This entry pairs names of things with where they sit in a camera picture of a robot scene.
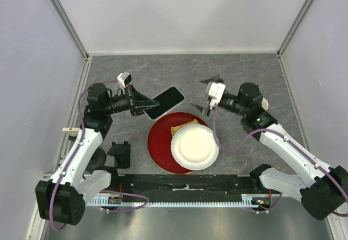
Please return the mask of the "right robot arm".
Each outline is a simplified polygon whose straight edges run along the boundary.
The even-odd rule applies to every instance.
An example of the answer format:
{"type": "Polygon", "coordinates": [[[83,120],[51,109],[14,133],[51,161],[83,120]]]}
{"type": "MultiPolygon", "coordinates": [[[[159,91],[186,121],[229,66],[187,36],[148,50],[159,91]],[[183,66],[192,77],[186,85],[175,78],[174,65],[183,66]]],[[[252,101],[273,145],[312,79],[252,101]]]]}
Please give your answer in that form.
{"type": "Polygon", "coordinates": [[[278,171],[268,164],[262,164],[251,171],[250,189],[261,193],[265,189],[275,190],[299,201],[304,209],[315,219],[324,220],[330,214],[347,217],[338,208],[347,203],[347,171],[311,154],[283,128],[268,111],[268,102],[260,92],[259,86],[245,82],[233,95],[219,75],[203,80],[206,84],[207,107],[197,109],[209,116],[218,109],[240,115],[241,125],[247,133],[243,141],[253,137],[281,159],[295,175],[278,171]]]}

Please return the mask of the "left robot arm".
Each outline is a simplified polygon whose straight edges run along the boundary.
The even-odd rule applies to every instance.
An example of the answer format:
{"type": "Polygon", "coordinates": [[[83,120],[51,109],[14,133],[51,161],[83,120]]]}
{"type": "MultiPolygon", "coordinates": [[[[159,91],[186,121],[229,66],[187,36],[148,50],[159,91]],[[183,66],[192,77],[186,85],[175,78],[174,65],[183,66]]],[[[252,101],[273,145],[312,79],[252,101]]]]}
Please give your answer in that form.
{"type": "Polygon", "coordinates": [[[40,180],[35,187],[39,215],[48,220],[55,231],[63,229],[57,227],[57,223],[77,225],[86,204],[102,190],[113,193],[119,188],[119,179],[106,170],[97,169],[87,179],[82,178],[111,127],[111,115],[128,110],[138,116],[159,105],[131,84],[123,85],[123,90],[121,95],[114,95],[105,83],[94,83],[82,92],[88,104],[84,110],[78,110],[81,127],[77,138],[56,172],[49,180],[40,180]]]}

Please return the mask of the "pink case smartphone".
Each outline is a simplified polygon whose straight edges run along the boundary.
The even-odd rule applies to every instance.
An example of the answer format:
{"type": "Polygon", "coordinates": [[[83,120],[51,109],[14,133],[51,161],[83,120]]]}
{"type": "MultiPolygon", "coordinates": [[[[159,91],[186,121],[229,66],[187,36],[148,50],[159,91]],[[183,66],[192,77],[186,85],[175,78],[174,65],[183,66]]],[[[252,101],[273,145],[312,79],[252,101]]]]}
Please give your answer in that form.
{"type": "Polygon", "coordinates": [[[78,133],[81,131],[79,127],[64,127],[62,132],[71,137],[77,137],[78,133]]]}

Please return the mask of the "black folding phone stand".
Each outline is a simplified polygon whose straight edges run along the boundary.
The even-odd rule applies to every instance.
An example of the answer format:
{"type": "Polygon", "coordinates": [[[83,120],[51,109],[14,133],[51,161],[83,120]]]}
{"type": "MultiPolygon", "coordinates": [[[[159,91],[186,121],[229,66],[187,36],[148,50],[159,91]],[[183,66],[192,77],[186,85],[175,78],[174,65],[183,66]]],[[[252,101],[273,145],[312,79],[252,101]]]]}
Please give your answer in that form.
{"type": "Polygon", "coordinates": [[[114,167],[116,169],[128,169],[131,165],[131,145],[128,141],[117,144],[114,141],[107,152],[108,156],[114,158],[114,167]]]}

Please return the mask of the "black smartphone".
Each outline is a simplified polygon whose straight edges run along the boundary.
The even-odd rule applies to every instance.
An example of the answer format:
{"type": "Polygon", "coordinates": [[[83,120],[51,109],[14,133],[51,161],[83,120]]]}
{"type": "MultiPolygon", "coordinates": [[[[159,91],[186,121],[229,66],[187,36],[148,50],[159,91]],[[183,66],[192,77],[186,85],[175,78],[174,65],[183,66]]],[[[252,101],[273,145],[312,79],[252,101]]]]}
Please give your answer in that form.
{"type": "Polygon", "coordinates": [[[151,120],[158,120],[163,115],[167,114],[181,104],[185,97],[176,87],[171,86],[155,96],[153,99],[159,102],[159,105],[145,110],[145,114],[151,120]]]}

